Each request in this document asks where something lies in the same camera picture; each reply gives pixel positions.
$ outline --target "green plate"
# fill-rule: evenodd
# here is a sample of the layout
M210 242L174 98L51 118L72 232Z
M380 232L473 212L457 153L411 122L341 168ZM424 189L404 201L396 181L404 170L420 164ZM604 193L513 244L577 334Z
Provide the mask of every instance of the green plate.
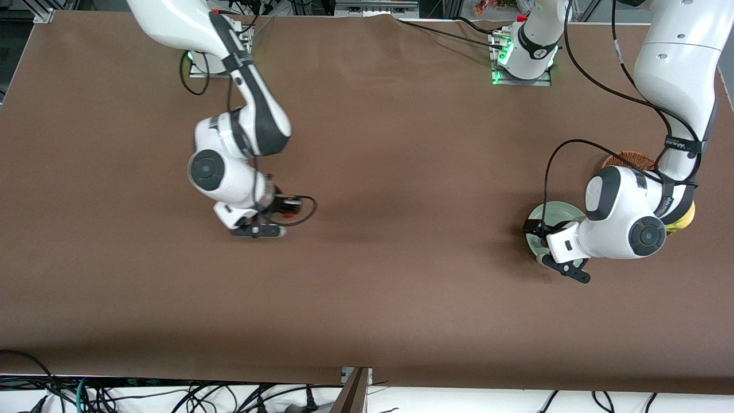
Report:
M536 209L533 209L533 212L530 213L528 219L539 220L542 213L543 204L540 204ZM549 201L545 206L545 225L548 226L554 226L561 221L579 220L579 218L585 217L586 215L583 211L571 204L566 204L565 202ZM533 251L535 256L551 252L548 247L544 247L540 243L540 238L535 235L526 234L525 237L528 240L528 245L530 245L530 250ZM580 263L581 260L574 261L574 264L576 265L579 265Z

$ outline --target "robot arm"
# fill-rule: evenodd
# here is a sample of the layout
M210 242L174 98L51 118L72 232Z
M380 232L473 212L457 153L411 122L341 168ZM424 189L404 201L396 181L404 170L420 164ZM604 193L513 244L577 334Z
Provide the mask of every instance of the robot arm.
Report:
M279 194L247 159L280 153L291 136L288 116L265 85L229 18L203 0L128 0L142 30L158 43L221 59L247 104L205 119L195 129L189 180L214 199L219 219L244 237L279 237L285 229L251 221L260 213L298 213L300 200Z
M586 218L546 232L550 254L538 260L582 282L588 274L574 260L652 255L665 243L666 226L693 213L695 186L681 182L694 179L711 132L716 64L734 22L734 1L654 0L650 9L653 23L636 61L636 86L648 101L680 116L695 136L666 115L672 136L659 174L649 172L657 180L631 168L604 168L586 186Z

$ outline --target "brown tabletop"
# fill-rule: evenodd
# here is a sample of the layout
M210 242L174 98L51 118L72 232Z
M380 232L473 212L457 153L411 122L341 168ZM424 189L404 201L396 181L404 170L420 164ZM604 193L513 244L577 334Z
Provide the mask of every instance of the brown tabletop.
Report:
M619 28L628 61L646 30ZM570 36L633 92L608 26ZM366 365L392 385L734 392L728 105L693 224L650 258L593 259L583 285L520 233L548 156L570 138L654 156L665 131L563 51L552 87L495 86L486 48L388 16L276 18L255 60L294 133L260 166L320 208L254 241L186 177L227 80L189 95L180 55L127 13L34 28L0 109L1 347L67 374L334 382ZM602 158L563 150L550 198L582 206Z

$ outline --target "white floor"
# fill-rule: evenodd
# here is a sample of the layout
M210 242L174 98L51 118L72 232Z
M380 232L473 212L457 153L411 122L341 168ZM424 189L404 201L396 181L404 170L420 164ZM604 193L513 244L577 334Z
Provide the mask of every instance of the white floor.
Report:
M278 386L267 394L287 389ZM241 402L255 386L231 387ZM113 397L150 395L170 390L180 392L144 399L127 399L117 402L123 413L171 413L174 405L187 390L185 387L126 387L111 391ZM0 413L29 411L45 395L43 390L20 390L0 392ZM332 403L339 389L315 389L314 399L320 406ZM537 413L550 395L542 390L492 390L492 389L432 389L423 387L371 387L367 397L367 413L384 413L392 409L395 413ZM644 413L644 405L650 393L610 393L616 413ZM601 393L602 403L606 399ZM232 412L234 399L222 389L208 399L217 405L219 413ZM268 402L269 413L283 412L295 403L305 405L305 392L293 392ZM67 403L67 412L74 413L76 407ZM186 413L185 408L178 410ZM592 400L591 392L560 392L551 404L548 413L604 413ZM653 402L650 413L731 413L734 412L734 396L720 395L673 395L660 394ZM49 398L43 413L61 413L58 398Z

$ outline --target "teal cable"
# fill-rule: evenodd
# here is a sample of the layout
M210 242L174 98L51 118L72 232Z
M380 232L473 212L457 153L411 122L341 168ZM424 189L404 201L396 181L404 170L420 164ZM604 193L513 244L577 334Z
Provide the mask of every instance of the teal cable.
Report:
M82 413L81 412L81 391L84 389L85 381L87 381L86 377L80 380L79 385L76 387L76 413Z

